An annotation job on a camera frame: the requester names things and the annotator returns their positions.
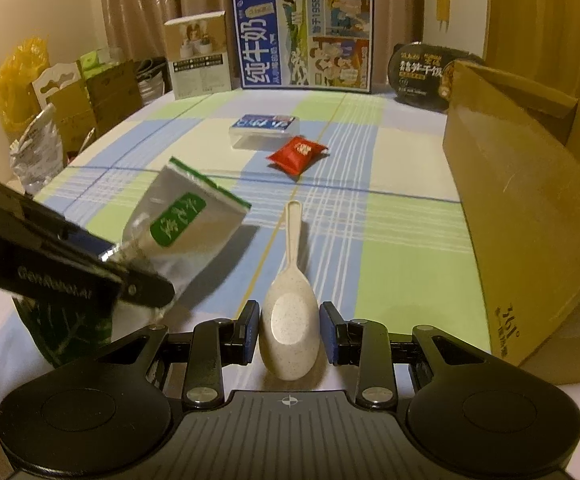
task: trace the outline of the spoon handle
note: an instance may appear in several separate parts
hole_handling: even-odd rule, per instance
[[[286,260],[288,268],[296,267],[299,238],[301,237],[302,211],[301,202],[297,200],[291,200],[286,204]]]

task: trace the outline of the blue label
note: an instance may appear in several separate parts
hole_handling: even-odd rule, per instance
[[[281,85],[276,0],[234,0],[244,87]]]
[[[294,121],[294,117],[286,115],[244,115],[235,122],[233,128],[267,128],[269,130],[285,131]]]

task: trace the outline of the crosshair logo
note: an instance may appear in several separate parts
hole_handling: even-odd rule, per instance
[[[296,403],[301,402],[299,399],[297,399],[296,397],[293,397],[292,395],[288,395],[287,397],[284,397],[283,399],[281,399],[279,402],[284,403],[288,408],[291,408],[292,406],[294,406]]]

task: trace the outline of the white plastic spoon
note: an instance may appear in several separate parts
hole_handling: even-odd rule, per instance
[[[259,349],[266,368],[285,381],[303,377],[317,359],[319,307],[310,283],[297,267],[302,205],[286,204],[288,266],[270,285],[259,320]]]

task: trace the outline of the black round pad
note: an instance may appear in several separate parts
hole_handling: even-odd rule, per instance
[[[150,453],[170,426],[170,404],[128,367],[58,368],[0,404],[0,441],[34,474],[102,476]]]
[[[514,392],[478,392],[464,401],[464,415],[478,428],[492,433],[515,433],[532,426],[536,408]]]
[[[54,394],[41,407],[44,420],[62,431],[94,430],[109,421],[115,412],[113,397],[87,388]]]
[[[570,457],[580,413],[557,387],[505,364],[448,370],[417,393],[406,414],[435,461],[471,478],[535,478]]]

